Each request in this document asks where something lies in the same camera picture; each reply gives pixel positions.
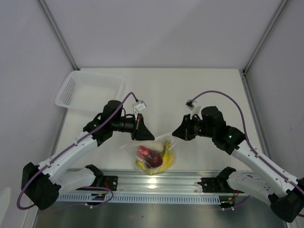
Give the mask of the red apple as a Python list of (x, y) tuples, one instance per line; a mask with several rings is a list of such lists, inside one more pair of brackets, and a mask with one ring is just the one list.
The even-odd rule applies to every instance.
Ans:
[(142, 159), (145, 159), (145, 158), (150, 158), (151, 157), (151, 152), (152, 150), (143, 146), (143, 145), (140, 145), (138, 148), (137, 148), (137, 156), (139, 158), (142, 158)]

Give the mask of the clear zip top bag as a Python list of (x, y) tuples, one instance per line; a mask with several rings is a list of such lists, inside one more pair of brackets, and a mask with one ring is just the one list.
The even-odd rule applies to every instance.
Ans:
[(177, 138), (171, 133), (158, 136), (153, 141), (134, 141), (121, 147), (133, 159), (136, 171), (156, 175), (168, 170), (175, 162), (174, 146)]

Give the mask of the yellow banana bunch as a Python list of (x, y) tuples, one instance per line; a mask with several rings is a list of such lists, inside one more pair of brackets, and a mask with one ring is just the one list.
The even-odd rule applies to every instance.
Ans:
[(145, 160), (139, 158), (136, 152), (135, 164), (141, 171), (145, 172), (147, 175), (155, 175), (164, 172), (165, 170), (169, 169), (174, 163), (174, 153), (170, 141), (146, 141), (142, 145), (151, 149), (152, 151), (159, 152), (162, 156), (163, 161), (160, 167), (148, 168)]

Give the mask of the dark red mangosteen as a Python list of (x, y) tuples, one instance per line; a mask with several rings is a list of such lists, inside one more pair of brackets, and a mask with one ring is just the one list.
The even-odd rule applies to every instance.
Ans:
[(157, 168), (162, 165), (162, 156), (159, 152), (157, 151), (152, 151), (151, 152), (151, 157), (150, 158), (145, 158), (144, 159), (147, 167), (148, 168)]

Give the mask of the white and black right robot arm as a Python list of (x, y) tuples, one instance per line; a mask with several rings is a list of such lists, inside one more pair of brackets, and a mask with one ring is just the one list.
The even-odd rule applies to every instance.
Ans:
[(239, 129), (226, 124), (215, 106), (205, 107), (198, 115), (187, 114), (172, 133), (191, 141), (207, 137), (215, 146), (248, 166), (261, 179), (245, 177), (234, 168), (226, 167), (217, 179), (221, 191), (239, 190), (267, 204), (281, 220), (292, 223), (304, 208), (304, 180), (288, 173), (263, 153), (258, 152)]

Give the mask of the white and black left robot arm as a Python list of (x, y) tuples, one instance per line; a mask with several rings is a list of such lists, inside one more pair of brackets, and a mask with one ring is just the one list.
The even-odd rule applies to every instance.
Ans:
[(66, 171), (110, 139), (114, 132), (129, 133), (133, 141), (153, 141), (155, 137), (145, 126), (141, 114), (145, 108), (144, 101), (137, 100), (133, 104), (133, 114), (122, 115), (123, 103), (111, 100), (66, 149), (37, 165), (31, 162), (25, 165), (17, 207), (24, 209), (20, 204), (22, 195), (26, 195), (38, 209), (45, 210), (65, 193), (87, 187), (100, 189), (103, 173), (96, 166), (87, 165), (73, 174), (66, 174)]

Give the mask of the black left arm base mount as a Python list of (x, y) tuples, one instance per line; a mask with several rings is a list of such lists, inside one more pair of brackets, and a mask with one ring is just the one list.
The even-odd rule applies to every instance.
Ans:
[(117, 190), (118, 176), (101, 176), (97, 177), (95, 186), (108, 188), (112, 191)]

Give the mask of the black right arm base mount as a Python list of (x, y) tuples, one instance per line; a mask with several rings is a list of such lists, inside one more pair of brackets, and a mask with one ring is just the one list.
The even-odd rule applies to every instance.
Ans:
[(243, 193), (240, 190), (234, 190), (228, 185), (228, 180), (218, 177), (203, 177), (197, 182), (202, 187), (204, 193)]

